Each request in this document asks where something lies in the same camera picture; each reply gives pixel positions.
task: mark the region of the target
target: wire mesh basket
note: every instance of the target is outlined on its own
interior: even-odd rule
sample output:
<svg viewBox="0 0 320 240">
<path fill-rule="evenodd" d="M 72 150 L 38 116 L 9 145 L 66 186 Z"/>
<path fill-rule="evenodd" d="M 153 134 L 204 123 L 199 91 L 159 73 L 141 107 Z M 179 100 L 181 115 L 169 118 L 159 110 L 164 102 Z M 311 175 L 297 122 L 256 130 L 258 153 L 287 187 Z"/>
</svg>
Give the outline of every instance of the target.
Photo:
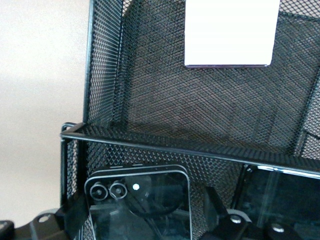
<svg viewBox="0 0 320 240">
<path fill-rule="evenodd" d="M 184 0 L 91 0 L 84 123 L 61 135 L 62 201 L 102 166 L 178 162 L 197 239 L 203 187 L 229 206 L 243 164 L 319 172 L 320 2 L 280 1 L 264 68 L 188 69 L 184 30 Z"/>
</svg>

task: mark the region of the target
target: silver screw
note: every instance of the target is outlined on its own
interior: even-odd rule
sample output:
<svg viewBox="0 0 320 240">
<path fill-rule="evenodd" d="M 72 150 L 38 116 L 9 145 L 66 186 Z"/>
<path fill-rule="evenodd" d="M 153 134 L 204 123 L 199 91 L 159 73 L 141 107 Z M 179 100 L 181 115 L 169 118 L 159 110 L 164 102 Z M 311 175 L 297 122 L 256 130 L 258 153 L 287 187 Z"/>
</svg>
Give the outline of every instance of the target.
<svg viewBox="0 0 320 240">
<path fill-rule="evenodd" d="M 271 225 L 273 231 L 277 232 L 277 233 L 284 233 L 285 232 L 285 229 L 280 225 L 280 224 L 277 224 L 277 223 L 273 223 Z"/>
<path fill-rule="evenodd" d="M 4 229 L 7 225 L 7 222 L 0 223 L 0 230 Z"/>
<path fill-rule="evenodd" d="M 239 217 L 238 215 L 231 215 L 230 219 L 234 224 L 241 223 L 241 217 Z"/>
<path fill-rule="evenodd" d="M 49 220 L 50 215 L 43 215 L 39 218 L 39 223 L 44 223 Z"/>
</svg>

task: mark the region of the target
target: white card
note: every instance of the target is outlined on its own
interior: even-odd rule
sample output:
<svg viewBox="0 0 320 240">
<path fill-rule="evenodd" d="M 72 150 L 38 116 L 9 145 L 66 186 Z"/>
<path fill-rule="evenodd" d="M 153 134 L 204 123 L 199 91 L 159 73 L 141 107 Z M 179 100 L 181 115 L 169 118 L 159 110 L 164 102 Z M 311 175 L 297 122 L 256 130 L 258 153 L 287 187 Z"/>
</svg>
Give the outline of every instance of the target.
<svg viewBox="0 0 320 240">
<path fill-rule="evenodd" d="M 187 67 L 271 64 L 280 0 L 186 0 Z"/>
</svg>

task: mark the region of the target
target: black smartphone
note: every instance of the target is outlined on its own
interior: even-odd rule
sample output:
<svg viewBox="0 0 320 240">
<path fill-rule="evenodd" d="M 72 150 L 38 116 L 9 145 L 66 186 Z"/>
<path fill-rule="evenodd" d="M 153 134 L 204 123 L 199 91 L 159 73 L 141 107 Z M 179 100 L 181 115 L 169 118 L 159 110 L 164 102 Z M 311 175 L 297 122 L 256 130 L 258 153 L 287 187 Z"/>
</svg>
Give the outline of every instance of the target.
<svg viewBox="0 0 320 240">
<path fill-rule="evenodd" d="M 320 240 L 320 173 L 245 166 L 231 207 L 260 228 L 283 223 L 304 240 Z"/>
<path fill-rule="evenodd" d="M 190 182 L 180 165 L 110 167 L 85 182 L 96 240 L 191 240 Z"/>
</svg>

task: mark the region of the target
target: wall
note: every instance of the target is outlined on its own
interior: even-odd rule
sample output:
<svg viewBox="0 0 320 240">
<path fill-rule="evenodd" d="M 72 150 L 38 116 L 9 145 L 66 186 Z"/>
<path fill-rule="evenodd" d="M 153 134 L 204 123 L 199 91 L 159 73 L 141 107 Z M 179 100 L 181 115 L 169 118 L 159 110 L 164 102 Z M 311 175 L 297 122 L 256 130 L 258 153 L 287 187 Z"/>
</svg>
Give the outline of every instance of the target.
<svg viewBox="0 0 320 240">
<path fill-rule="evenodd" d="M 81 122 L 89 0 L 0 1 L 0 220 L 58 208 L 60 128 Z"/>
</svg>

